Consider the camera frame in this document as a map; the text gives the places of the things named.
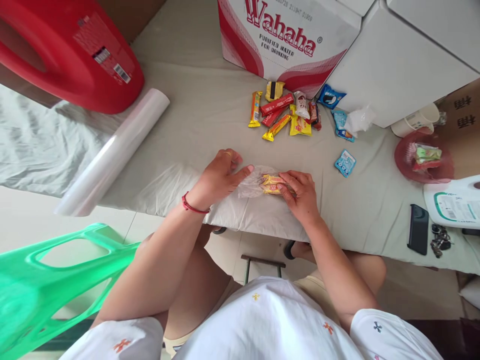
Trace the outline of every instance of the tile floor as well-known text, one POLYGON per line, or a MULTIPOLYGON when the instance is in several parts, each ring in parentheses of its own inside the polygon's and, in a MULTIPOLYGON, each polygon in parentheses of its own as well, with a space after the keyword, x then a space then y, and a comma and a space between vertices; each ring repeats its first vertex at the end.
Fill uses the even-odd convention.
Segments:
MULTIPOLYGON (((57 216, 53 214, 59 201, 57 198, 5 187, 0 187, 0 199, 0 253, 74 232, 92 223, 108 224, 126 243, 134 243, 143 240, 163 221, 157 216, 99 206, 87 217, 57 216)), ((302 259, 290 261, 284 257, 285 243, 286 240, 281 238, 228 230, 221 235, 212 235, 206 249, 215 262, 240 283, 243 282, 246 267, 246 261, 240 259, 242 254, 285 262, 286 268, 282 270, 285 279, 296 280, 311 273, 315 269, 312 263, 302 259)), ((92 256, 98 256, 98 249, 79 242, 52 253, 50 260, 63 264, 92 256)), ((465 312, 469 317, 478 316, 479 312, 474 309, 468 306, 464 309, 454 271, 433 271, 388 258, 385 262, 387 280, 379 294, 379 302, 386 311, 406 320, 452 320, 465 317, 465 312)), ((269 265, 252 263, 249 279, 260 275, 276 276, 277 270, 269 265)), ((75 306, 62 309, 58 317, 75 315, 86 308, 95 296, 95 291, 91 292, 75 306)), ((38 356, 31 354, 26 358, 38 359, 38 356)), ((57 358, 58 354, 42 357, 57 358)))

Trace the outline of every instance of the blue snack package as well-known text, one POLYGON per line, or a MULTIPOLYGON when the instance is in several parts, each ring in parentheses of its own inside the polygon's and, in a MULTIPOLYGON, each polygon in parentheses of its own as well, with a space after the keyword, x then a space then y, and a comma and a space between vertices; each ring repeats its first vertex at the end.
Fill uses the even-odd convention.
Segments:
POLYGON ((333 90, 328 84, 325 84, 320 92, 317 102, 329 109, 335 109, 340 100, 347 96, 344 92, 333 90))
POLYGON ((345 130, 345 123, 347 122, 347 114, 345 111, 331 110, 331 114, 333 115, 333 120, 335 120, 335 134, 342 139, 348 140, 352 143, 355 142, 355 138, 352 134, 345 130))
POLYGON ((335 167, 340 170, 340 173, 348 178, 355 167, 357 160, 347 150, 343 149, 340 157, 335 161, 335 167))

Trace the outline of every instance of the wahaha box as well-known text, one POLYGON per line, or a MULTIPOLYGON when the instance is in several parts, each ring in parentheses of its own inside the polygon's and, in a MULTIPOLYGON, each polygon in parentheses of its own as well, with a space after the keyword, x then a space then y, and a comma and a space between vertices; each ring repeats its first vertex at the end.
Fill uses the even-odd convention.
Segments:
POLYGON ((360 32, 335 0, 218 0, 223 57, 312 99, 360 32))

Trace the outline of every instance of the gray sheet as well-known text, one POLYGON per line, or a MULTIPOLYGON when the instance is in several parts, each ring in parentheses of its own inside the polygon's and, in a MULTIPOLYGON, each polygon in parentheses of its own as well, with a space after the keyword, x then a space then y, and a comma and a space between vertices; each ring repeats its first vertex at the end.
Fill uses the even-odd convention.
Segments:
MULTIPOLYGON (((410 204, 425 207, 421 184, 395 166, 398 138, 374 126, 355 143, 334 134, 322 108, 320 132, 273 143, 248 128, 252 92, 265 80, 222 59, 216 0, 169 0, 133 44, 145 74, 171 100, 101 205, 165 216, 218 149, 232 147, 246 164, 312 174, 321 215, 342 248, 418 265, 480 274, 480 241, 458 229, 455 245, 436 259, 407 248, 410 204), (347 149, 357 159, 349 178, 334 162, 347 149)), ((108 116, 69 103, 47 110, 0 88, 0 184, 61 197, 128 114, 108 116)), ((238 199, 213 209, 207 222, 234 230, 309 241, 283 200, 238 199)))

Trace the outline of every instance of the green plastic chair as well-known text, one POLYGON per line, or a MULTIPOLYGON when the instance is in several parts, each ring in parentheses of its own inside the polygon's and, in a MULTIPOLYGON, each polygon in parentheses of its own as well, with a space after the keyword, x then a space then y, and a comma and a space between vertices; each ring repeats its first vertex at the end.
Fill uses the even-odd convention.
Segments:
POLYGON ((18 359, 99 311, 140 244, 122 245, 123 240, 111 227, 94 223, 81 231, 0 254, 0 359, 18 359), (40 262, 54 247, 75 239, 97 244, 108 254, 68 267, 40 262), (71 300, 110 278, 85 312, 68 320, 52 319, 71 300))

